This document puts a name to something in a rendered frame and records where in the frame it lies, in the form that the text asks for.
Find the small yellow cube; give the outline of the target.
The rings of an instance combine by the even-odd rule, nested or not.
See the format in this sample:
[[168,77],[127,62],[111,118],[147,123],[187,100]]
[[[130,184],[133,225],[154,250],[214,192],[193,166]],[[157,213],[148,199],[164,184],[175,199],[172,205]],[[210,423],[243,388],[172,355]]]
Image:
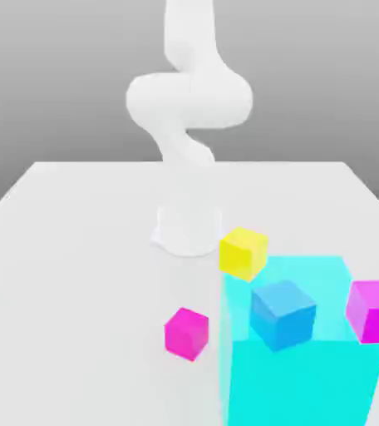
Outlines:
[[264,268],[268,237],[243,227],[233,228],[219,242],[219,269],[250,282]]

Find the small pink cube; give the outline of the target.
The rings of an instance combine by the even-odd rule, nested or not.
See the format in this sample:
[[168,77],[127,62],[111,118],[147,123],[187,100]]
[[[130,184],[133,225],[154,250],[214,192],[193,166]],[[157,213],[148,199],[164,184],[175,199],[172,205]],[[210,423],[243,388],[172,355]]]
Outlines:
[[165,323],[165,349],[194,362],[209,342],[209,318],[184,307]]

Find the small blue cube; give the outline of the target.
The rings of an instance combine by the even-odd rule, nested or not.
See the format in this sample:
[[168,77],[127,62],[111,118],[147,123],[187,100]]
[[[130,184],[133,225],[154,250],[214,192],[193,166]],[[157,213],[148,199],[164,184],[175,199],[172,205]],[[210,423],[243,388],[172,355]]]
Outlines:
[[316,302],[290,280],[252,288],[250,327],[274,352],[310,340],[316,312]]

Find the large cyan box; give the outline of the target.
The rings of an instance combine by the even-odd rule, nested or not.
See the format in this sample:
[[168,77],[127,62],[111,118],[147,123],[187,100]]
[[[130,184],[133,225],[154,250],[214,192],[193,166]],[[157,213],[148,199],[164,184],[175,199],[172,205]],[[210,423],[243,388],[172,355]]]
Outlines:
[[[273,352],[249,325],[251,290],[291,280],[317,303],[312,338]],[[272,256],[249,283],[224,274],[219,385],[224,426],[366,426],[379,344],[345,317],[352,276],[340,256]]]

